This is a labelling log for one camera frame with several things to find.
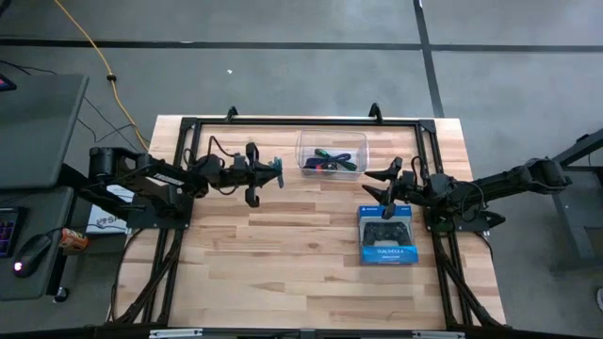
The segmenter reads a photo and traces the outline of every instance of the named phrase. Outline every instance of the wooden tabletop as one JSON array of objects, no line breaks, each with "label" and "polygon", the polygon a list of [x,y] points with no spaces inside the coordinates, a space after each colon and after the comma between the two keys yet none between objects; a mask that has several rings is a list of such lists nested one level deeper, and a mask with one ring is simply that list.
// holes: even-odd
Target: wooden tabletop
[{"label": "wooden tabletop", "polygon": [[[153,156],[171,163],[181,118],[157,118],[150,150]],[[438,119],[436,127],[444,171],[459,180],[472,180],[459,120]],[[285,188],[279,189],[274,180],[258,189],[259,208],[246,205],[244,189],[231,196],[212,190],[195,202],[180,256],[170,325],[443,329],[433,246],[420,208],[413,206],[417,265],[360,266],[356,210],[360,204],[375,204],[361,184],[384,183],[364,175],[353,182],[303,178],[294,155],[303,129],[366,134],[370,170],[387,168],[395,156],[402,157],[403,168],[409,170],[410,159],[417,155],[415,134],[408,127],[204,126],[200,154],[206,152],[210,136],[229,153],[245,153],[245,144],[253,141],[261,162],[274,156],[283,158]],[[118,289],[118,314],[149,279],[157,234],[144,231],[127,253]],[[468,285],[491,315],[504,322],[487,247],[474,234],[458,237]],[[451,288],[451,293],[461,319],[456,289]]]}]

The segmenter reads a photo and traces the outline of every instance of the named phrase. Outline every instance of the gray floor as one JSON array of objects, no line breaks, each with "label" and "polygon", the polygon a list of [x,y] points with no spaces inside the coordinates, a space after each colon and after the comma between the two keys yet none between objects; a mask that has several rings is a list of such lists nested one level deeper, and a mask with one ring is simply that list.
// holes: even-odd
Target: gray floor
[{"label": "gray floor", "polygon": [[[65,0],[97,39],[418,43],[410,0],[162,1]],[[596,0],[424,0],[432,43],[603,44]],[[80,38],[51,1],[17,1],[0,34]],[[432,117],[420,51],[106,49],[124,104],[150,137],[158,114],[366,115],[372,102],[387,116]],[[116,125],[106,72],[91,49],[0,47],[0,59],[90,77],[89,99]],[[530,157],[554,155],[603,127],[603,54],[433,53],[446,117],[462,120],[476,177]],[[18,72],[0,65],[18,81]],[[110,128],[83,105],[97,135]],[[132,140],[134,135],[126,134]],[[103,145],[126,146],[119,136]],[[85,170],[92,138],[78,127],[68,161]],[[594,164],[603,163],[595,153]],[[567,256],[549,197],[526,194],[493,202],[507,217],[492,231],[495,267],[510,325],[603,336],[595,289],[603,276],[555,280],[549,268]],[[2,331],[98,324],[105,317],[117,258],[71,263],[69,302],[0,304]]]}]

